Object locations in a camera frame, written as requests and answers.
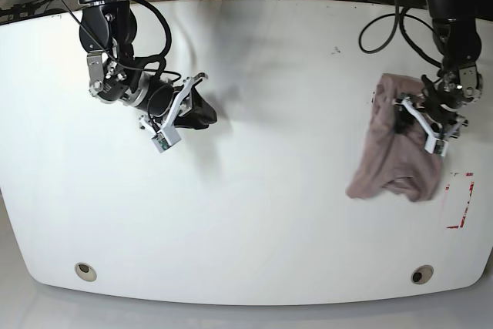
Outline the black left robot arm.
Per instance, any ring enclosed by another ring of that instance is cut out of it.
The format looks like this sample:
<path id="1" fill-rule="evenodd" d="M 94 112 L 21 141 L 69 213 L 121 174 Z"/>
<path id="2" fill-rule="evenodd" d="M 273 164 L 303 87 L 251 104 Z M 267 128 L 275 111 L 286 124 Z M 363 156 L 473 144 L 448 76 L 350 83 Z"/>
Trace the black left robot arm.
<path id="1" fill-rule="evenodd" d="M 475 0 L 426 0 L 433 41 L 442 55 L 440 62 L 427 62 L 438 67 L 437 79 L 422 76 L 421 104 L 418 110 L 431 121 L 440 139 L 459 136 L 467 124 L 458 110 L 481 98 L 483 78 L 477 60 L 481 38 L 476 28 Z"/>

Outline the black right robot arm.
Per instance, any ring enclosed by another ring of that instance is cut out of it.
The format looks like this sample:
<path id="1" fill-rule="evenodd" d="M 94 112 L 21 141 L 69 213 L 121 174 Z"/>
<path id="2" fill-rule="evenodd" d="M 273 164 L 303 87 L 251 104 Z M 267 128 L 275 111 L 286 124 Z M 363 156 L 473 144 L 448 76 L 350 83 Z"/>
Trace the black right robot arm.
<path id="1" fill-rule="evenodd" d="M 157 17 L 164 31 L 160 52 L 134 54 L 138 28 L 131 2 Z M 152 129 L 158 129 L 184 88 L 181 75 L 166 68 L 173 41 L 169 23 L 146 0 L 79 0 L 79 4 L 83 7 L 79 40 L 87 53 L 90 93 L 106 104 L 120 101 L 143 111 Z"/>

